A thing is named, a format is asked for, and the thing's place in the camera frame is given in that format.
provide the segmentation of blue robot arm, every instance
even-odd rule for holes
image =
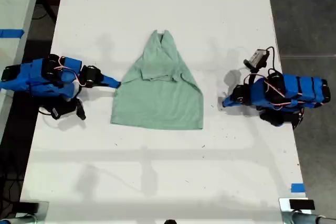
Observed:
[[[79,82],[76,92],[73,81]],[[8,66],[3,71],[0,89],[29,92],[53,118],[77,110],[85,119],[85,113],[77,95],[82,88],[105,86],[118,88],[120,82],[105,76],[95,66],[83,66],[80,60],[49,55],[31,63]]]
[[[222,105],[254,105],[263,111],[260,115],[263,120],[275,126],[291,122],[294,128],[302,121],[304,108],[317,108],[330,101],[328,83],[321,78],[282,74],[274,67],[269,69],[273,73],[254,82],[255,77],[260,76],[259,69],[266,66],[268,49],[258,49],[251,60],[244,61],[251,70],[248,84],[237,85]]]

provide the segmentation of red wire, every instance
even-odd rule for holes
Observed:
[[[65,58],[65,56],[61,56],[61,57],[58,58],[58,63],[59,63],[60,66],[59,66],[59,67],[55,67],[54,69],[69,69],[69,70],[71,70],[72,73],[75,75],[76,80],[78,81],[78,84],[79,84],[80,86],[84,87],[85,84],[83,85],[83,84],[80,83],[80,81],[79,81],[79,79],[78,79],[78,76],[77,76],[76,72],[75,72],[73,69],[68,68],[68,67],[65,67],[64,65],[61,64],[61,59],[62,59],[62,58]]]

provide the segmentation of white table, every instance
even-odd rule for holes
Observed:
[[[22,61],[31,17],[36,0],[0,0],[0,29],[23,29],[21,39],[0,38],[0,73],[6,66]],[[4,133],[10,107],[12,91],[0,92],[0,139]]]
[[[155,29],[203,92],[204,129],[112,125],[113,90],[85,90],[85,121],[39,115],[21,200],[48,201],[46,223],[281,223],[278,198],[305,196],[290,191],[302,182],[291,126],[217,108],[243,60],[276,45],[269,0],[61,0],[51,51],[121,79]]]

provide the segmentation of blue tape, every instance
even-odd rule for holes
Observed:
[[[0,29],[0,38],[19,38],[25,33],[22,29]]]
[[[303,183],[293,183],[290,190],[292,193],[304,193],[306,191],[304,186]]]

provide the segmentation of light green t-shirt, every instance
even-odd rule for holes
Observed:
[[[154,31],[116,90],[111,123],[162,130],[203,128],[203,95],[169,31]]]

